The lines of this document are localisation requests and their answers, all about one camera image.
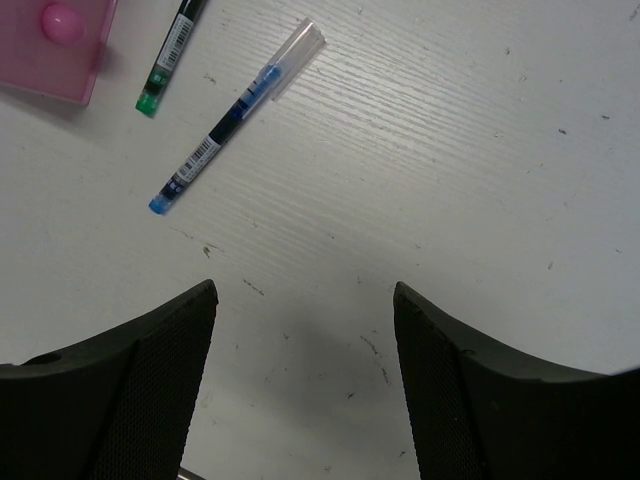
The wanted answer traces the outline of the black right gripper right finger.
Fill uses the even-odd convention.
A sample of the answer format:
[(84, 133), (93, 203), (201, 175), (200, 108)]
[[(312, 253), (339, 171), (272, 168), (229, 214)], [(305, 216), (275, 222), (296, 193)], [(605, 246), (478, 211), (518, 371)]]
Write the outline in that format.
[(397, 351), (424, 479), (635, 479), (639, 373), (512, 348), (398, 283)]

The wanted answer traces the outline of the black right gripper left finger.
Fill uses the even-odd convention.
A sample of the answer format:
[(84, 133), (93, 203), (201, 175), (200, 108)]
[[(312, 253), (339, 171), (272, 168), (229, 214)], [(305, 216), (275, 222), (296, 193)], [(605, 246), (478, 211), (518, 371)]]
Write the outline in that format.
[(2, 478), (177, 478), (217, 306), (205, 280), (96, 336), (2, 365)]

